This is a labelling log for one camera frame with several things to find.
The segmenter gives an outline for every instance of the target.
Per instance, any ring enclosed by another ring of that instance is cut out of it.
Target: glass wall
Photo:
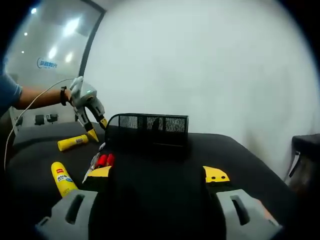
[[[30,9],[12,40],[5,58],[6,72],[21,86],[43,90],[62,79],[78,77],[88,40],[102,14],[81,0],[41,1]],[[11,108],[11,119],[20,113]],[[73,108],[59,104],[26,111],[16,131],[36,126],[36,115],[44,116],[44,124],[52,124],[46,119],[50,114],[58,114],[53,124],[75,121]]]

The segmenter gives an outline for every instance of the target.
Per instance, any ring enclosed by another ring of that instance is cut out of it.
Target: glue stick
[[[62,197],[66,196],[72,190],[78,189],[61,162],[56,161],[52,163],[51,172]]]
[[[69,139],[58,141],[58,148],[62,152],[78,144],[86,144],[88,142],[86,135],[75,136]]]

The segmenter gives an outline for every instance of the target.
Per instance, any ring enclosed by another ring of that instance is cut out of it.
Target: wristwatch
[[[65,94],[66,89],[67,89],[66,86],[62,86],[60,89],[60,101],[63,106],[66,106],[68,101],[68,99],[66,99],[66,94]]]

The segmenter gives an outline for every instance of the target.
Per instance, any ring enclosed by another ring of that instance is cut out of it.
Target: black table
[[[104,140],[99,125],[94,126]],[[60,152],[57,141],[85,134],[77,122],[40,126],[21,131],[14,141],[17,154],[7,165],[14,204],[30,224],[49,216],[60,194],[51,173],[51,164],[61,162],[77,186],[81,186],[99,143],[79,145]],[[274,218],[285,225],[295,211],[296,195],[259,158],[230,137],[189,133],[192,151],[181,167],[209,166],[223,170],[232,183],[262,201]]]

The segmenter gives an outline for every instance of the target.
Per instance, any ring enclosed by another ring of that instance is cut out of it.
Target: ceiling light
[[[66,57],[65,57],[65,62],[70,63],[72,59],[72,52],[70,52]]]
[[[79,18],[70,20],[64,28],[64,32],[63,32],[64,35],[68,36],[72,34],[77,29],[78,25],[79,25]]]
[[[57,54],[57,48],[56,48],[56,47],[53,47],[53,48],[51,48],[48,57],[49,57],[50,59],[53,59],[56,54]]]

